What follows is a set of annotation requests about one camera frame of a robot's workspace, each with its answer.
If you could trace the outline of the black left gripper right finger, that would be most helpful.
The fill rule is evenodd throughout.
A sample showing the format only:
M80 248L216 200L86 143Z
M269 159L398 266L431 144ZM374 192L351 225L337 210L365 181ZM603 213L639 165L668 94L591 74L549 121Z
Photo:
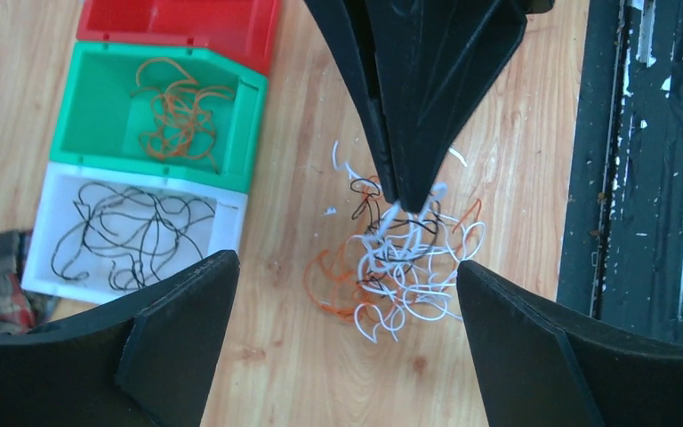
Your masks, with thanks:
M683 426L683 345L610 326L474 261L457 295L493 426Z

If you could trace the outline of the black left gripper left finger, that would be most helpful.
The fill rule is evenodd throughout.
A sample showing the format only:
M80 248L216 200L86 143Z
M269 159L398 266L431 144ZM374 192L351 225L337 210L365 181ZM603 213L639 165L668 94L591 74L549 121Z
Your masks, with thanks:
M237 290L222 250L26 334L0 334L0 426L197 426Z

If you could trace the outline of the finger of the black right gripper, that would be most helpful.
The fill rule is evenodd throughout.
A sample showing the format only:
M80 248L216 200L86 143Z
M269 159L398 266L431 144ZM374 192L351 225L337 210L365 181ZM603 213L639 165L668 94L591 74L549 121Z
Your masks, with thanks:
M396 199L418 213L525 34L521 1L370 1Z
M385 199L398 201L375 59L372 22L363 0L306 0L333 55L366 135Z

